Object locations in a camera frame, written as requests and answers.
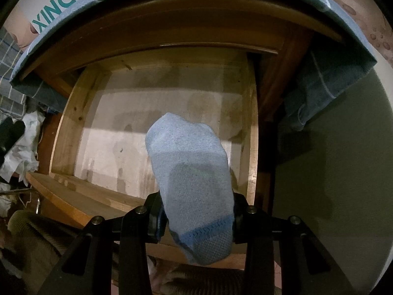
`sock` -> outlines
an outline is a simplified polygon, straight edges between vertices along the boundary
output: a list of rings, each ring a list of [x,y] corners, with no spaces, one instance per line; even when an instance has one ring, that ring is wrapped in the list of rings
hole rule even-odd
[[[213,130],[166,113],[146,134],[169,229],[189,263],[231,253],[233,192],[227,155]]]

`wooden board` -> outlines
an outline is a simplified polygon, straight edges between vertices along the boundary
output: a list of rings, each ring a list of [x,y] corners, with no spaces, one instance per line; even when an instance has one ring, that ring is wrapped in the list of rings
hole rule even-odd
[[[109,197],[113,197],[116,200],[120,197],[120,202],[126,205],[138,206],[144,203],[141,199],[119,193],[116,194],[116,192],[98,188],[72,176],[60,176],[56,174],[52,174],[52,176],[55,179],[44,174],[28,173],[26,178],[47,201],[51,202],[58,210],[69,216],[71,220],[75,221],[81,227],[85,226],[96,215],[110,219],[126,214],[126,211],[115,208],[116,204],[109,206],[105,200]],[[157,258],[187,264],[185,255],[174,243],[168,228],[159,244],[146,244],[146,253]],[[210,267],[244,269],[245,258],[246,245],[233,244],[232,254],[210,265]]]
[[[101,186],[83,181],[75,176],[51,173],[50,177],[74,192],[123,212],[129,212],[145,203],[144,199],[111,191]]]
[[[46,70],[44,67],[37,67],[34,72],[62,96],[65,98],[70,96],[72,92],[72,86],[68,84],[60,75],[51,74],[51,71]]]
[[[66,188],[48,175],[28,173],[26,179],[46,199],[82,226],[96,215],[101,215],[108,220],[125,214],[123,211]]]
[[[250,83],[243,89],[242,118],[243,125],[248,125],[248,128],[242,133],[240,168],[249,171],[239,174],[238,191],[246,196],[248,204],[253,205],[258,166],[258,104],[255,72],[251,60],[248,60],[247,68],[248,70],[243,70],[243,74],[244,79],[249,79]]]
[[[104,5],[67,23],[57,39],[42,46],[42,55],[35,56],[22,78],[38,66],[54,77],[104,58],[169,45],[277,53],[293,23],[342,40],[335,25],[298,0],[121,0]]]
[[[145,134],[162,115],[172,112],[213,129],[227,152],[233,188],[239,189],[241,180],[240,190],[247,196],[250,144],[244,141],[257,144],[257,103],[256,92],[250,93],[255,90],[255,76],[245,52],[160,49],[109,59],[100,65],[105,70],[120,69],[96,93],[86,116],[76,177],[135,197],[146,198],[157,191]],[[251,118],[245,119],[243,111],[254,114],[252,137]],[[253,148],[255,174],[251,178],[256,176],[256,151]],[[246,161],[242,165],[241,155]],[[253,193],[249,200],[252,203]]]
[[[40,162],[38,173],[49,174],[50,160],[55,143],[56,133],[60,125],[61,113],[56,115],[48,114],[41,127],[40,141],[37,147],[37,160]]]
[[[109,73],[92,65],[85,69],[74,86],[57,130],[50,162],[53,173],[73,175],[79,139],[96,91]]]
[[[311,30],[293,26],[279,54],[262,58],[258,81],[258,111],[261,121],[272,119],[272,115],[281,105],[282,93],[306,54],[313,35]]]

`knit fabric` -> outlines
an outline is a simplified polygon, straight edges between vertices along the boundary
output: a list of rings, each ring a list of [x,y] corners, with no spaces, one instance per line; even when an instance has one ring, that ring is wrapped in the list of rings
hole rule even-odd
[[[28,295],[36,295],[60,257],[81,230],[29,211],[16,211],[8,222],[21,262]],[[118,280],[119,249],[113,244],[112,279]]]
[[[240,295],[243,271],[180,265],[166,275],[162,295]]]
[[[166,113],[146,134],[169,229],[190,263],[231,252],[233,192],[227,155],[213,130]]]

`dark stain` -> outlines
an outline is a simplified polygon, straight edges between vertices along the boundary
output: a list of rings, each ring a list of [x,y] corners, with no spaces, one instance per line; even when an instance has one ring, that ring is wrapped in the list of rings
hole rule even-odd
[[[88,166],[89,169],[86,171],[86,180],[91,183],[93,181],[93,168],[94,168],[94,160],[91,161],[90,165]]]
[[[390,50],[390,45],[388,44],[388,42],[383,42],[382,45],[385,49]]]
[[[123,60],[121,60],[121,62],[124,64],[124,66],[125,66],[127,69],[129,69],[130,71],[132,71],[132,68],[131,68],[126,62],[124,62]]]
[[[126,127],[124,128],[124,130],[126,132],[132,132],[132,125],[131,124],[127,124]]]
[[[125,181],[121,179],[123,176],[123,168],[119,168],[117,171],[117,185],[116,185],[116,190],[119,193],[127,194],[125,190]]]
[[[348,4],[343,3],[343,9],[347,11],[349,14],[356,15],[356,11],[351,8]]]

